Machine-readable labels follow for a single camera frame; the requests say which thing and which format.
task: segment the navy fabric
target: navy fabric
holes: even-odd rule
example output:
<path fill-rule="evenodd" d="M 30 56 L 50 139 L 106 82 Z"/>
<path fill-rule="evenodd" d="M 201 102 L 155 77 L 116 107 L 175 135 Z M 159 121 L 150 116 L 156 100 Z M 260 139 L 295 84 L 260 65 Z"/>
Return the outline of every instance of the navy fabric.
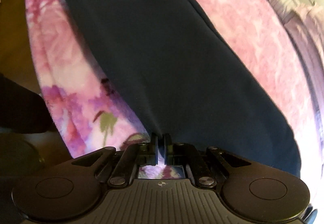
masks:
<path fill-rule="evenodd" d="M 196 0 L 66 1 L 149 133 L 170 133 L 199 150 L 218 146 L 299 176 L 286 119 Z"/>

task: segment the pink floral pattern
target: pink floral pattern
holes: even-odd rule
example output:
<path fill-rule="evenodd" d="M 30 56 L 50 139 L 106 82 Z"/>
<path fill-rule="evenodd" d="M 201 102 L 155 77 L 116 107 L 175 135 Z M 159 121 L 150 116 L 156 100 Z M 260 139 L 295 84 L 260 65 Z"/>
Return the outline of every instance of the pink floral pattern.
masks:
<path fill-rule="evenodd" d="M 267 0 L 197 0 L 294 130 L 302 179 L 316 193 L 322 157 L 307 81 L 294 47 Z M 103 147 L 101 113 L 117 121 L 104 145 L 125 148 L 147 141 L 146 131 L 98 66 L 70 21 L 65 0 L 26 0 L 30 45 L 53 120 L 73 157 Z M 179 177 L 159 165 L 150 178 Z"/>

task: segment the wooden floor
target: wooden floor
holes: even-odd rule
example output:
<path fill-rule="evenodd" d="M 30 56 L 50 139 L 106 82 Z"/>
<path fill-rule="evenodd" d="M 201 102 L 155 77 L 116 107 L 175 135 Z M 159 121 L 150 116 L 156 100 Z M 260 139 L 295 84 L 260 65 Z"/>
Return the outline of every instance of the wooden floor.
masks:
<path fill-rule="evenodd" d="M 35 93 L 41 92 L 30 54 L 24 0 L 0 3 L 0 73 Z M 58 132 L 24 137 L 38 149 L 48 166 L 70 158 Z"/>

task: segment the floral blanket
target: floral blanket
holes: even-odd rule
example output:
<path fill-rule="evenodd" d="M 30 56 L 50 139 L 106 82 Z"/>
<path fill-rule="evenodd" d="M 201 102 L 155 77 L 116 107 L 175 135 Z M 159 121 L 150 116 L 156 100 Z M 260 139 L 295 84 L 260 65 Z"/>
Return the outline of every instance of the floral blanket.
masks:
<path fill-rule="evenodd" d="M 314 197 L 322 157 L 311 94 L 278 17 L 267 0 L 197 1 L 287 118 L 301 152 L 302 179 Z M 42 94 L 71 155 L 149 141 L 140 120 L 86 47 L 65 0 L 26 0 L 26 18 Z M 181 170 L 160 163 L 144 168 L 141 175 L 178 178 Z"/>

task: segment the pink fleece blanket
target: pink fleece blanket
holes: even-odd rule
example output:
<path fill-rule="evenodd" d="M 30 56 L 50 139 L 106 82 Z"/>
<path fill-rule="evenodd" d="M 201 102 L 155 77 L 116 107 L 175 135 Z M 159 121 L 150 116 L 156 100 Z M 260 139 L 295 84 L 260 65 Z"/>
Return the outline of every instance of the pink fleece blanket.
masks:
<path fill-rule="evenodd" d="M 275 12 L 267 0 L 197 1 L 287 118 L 301 152 L 302 179 L 314 197 L 322 157 L 311 96 L 301 63 Z M 42 93 L 71 155 L 148 141 L 143 125 L 85 46 L 65 0 L 26 0 L 26 10 Z M 180 176 L 164 165 L 146 168 L 142 174 Z"/>

